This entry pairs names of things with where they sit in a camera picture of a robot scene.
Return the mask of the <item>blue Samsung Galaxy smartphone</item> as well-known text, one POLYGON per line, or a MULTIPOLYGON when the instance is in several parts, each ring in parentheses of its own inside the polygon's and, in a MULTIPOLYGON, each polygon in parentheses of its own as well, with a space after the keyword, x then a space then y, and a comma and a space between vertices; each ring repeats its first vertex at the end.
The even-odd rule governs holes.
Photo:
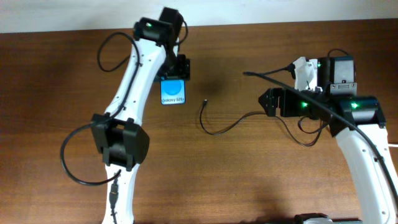
POLYGON ((160 83, 161 103, 163 105, 181 105, 185 100, 185 82, 183 80, 164 80, 160 83))

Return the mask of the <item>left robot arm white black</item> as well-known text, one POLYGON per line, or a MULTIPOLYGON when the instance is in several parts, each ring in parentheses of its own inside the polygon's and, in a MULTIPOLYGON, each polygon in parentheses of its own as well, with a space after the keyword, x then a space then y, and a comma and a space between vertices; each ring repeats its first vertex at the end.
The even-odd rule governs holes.
POLYGON ((142 120, 152 84, 180 82, 182 89, 165 103, 185 101, 183 88, 190 79, 190 60, 178 52, 184 24, 181 13, 168 7, 157 20, 143 17, 134 24, 132 50, 121 84, 105 112, 92 117, 91 132, 109 180, 103 223, 134 223, 134 184, 150 143, 142 120))

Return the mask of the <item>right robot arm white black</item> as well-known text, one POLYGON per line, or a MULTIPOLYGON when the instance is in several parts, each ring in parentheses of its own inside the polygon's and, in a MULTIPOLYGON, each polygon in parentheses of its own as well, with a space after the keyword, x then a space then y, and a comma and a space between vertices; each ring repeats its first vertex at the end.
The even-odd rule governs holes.
POLYGON ((293 87, 278 83, 258 99, 266 115, 322 121, 348 164, 363 223, 397 223, 397 172, 386 119, 374 96, 358 96, 353 57, 300 57, 284 67, 293 87))

